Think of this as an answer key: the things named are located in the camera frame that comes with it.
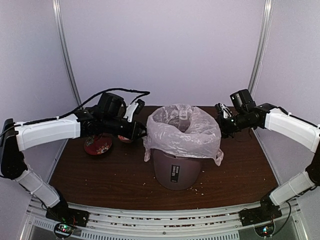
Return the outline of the pink translucent plastic bag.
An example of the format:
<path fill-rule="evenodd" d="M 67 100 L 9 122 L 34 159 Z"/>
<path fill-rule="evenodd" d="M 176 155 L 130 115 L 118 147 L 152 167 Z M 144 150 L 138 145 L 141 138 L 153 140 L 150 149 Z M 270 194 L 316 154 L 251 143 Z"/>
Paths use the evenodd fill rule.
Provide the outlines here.
<path fill-rule="evenodd" d="M 217 121 L 196 106 L 172 104 L 156 109 L 146 122 L 147 136 L 143 137 L 144 161 L 151 150 L 183 158 L 212 159 L 220 166 L 222 134 Z"/>

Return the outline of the mauve plastic trash bin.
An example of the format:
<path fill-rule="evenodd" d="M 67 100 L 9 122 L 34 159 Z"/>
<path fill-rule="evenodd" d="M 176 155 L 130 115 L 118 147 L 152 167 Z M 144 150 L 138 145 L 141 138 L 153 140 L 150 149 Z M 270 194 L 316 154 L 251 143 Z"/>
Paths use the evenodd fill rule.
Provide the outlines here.
<path fill-rule="evenodd" d="M 197 180 L 201 162 L 187 153 L 185 132 L 191 125 L 188 110 L 159 108 L 152 116 L 151 157 L 158 182 L 169 190 L 185 190 Z"/>

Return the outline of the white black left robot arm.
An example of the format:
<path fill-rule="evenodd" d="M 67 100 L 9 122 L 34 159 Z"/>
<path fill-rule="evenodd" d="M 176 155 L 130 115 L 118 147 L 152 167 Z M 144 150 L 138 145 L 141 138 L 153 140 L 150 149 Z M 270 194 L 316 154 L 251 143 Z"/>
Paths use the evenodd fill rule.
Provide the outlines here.
<path fill-rule="evenodd" d="M 140 139 L 147 134 L 146 127 L 134 120 L 145 102 L 136 98 L 126 106 L 124 99 L 104 92 L 98 104 L 76 108 L 63 116 L 14 122 L 4 122 L 0 134 L 1 177 L 16 181 L 31 195 L 39 198 L 61 222 L 72 218 L 72 211 L 64 198 L 51 185 L 44 182 L 26 163 L 23 151 L 60 140 L 85 138 L 101 134 L 122 136 L 128 140 Z"/>

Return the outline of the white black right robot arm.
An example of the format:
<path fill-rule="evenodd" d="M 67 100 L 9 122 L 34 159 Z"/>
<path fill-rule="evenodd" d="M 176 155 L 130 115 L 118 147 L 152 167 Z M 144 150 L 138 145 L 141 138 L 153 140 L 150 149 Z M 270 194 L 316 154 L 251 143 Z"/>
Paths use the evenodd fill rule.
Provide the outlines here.
<path fill-rule="evenodd" d="M 231 94 L 230 99 L 236 114 L 222 103 L 215 105 L 216 121 L 223 138 L 233 137 L 247 128 L 261 128 L 286 136 L 314 154 L 311 164 L 304 171 L 272 190 L 266 202 L 257 208 L 258 219 L 266 221 L 276 212 L 275 206 L 319 187 L 320 127 L 292 115 L 280 106 L 270 103 L 256 105 L 248 89 Z"/>

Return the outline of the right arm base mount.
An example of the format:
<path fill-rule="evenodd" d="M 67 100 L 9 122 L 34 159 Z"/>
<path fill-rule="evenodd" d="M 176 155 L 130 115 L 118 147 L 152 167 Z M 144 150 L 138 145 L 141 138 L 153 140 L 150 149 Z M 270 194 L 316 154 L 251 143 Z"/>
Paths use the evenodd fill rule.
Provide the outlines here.
<path fill-rule="evenodd" d="M 275 220 L 282 217 L 282 211 L 278 208 L 268 212 L 263 210 L 261 206 L 244 208 L 238 214 L 243 227 L 253 227 L 256 235 L 264 239 L 270 238 L 275 234 Z"/>

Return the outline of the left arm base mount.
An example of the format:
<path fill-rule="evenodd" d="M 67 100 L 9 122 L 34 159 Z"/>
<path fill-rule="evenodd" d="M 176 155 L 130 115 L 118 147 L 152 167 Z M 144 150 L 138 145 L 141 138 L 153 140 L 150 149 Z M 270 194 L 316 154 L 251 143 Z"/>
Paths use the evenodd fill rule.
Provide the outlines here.
<path fill-rule="evenodd" d="M 86 227 L 90 213 L 85 210 L 75 208 L 58 208 L 48 207 L 45 217 L 56 221 L 53 227 L 53 233 L 60 239 L 69 238 L 79 230 L 79 227 Z"/>

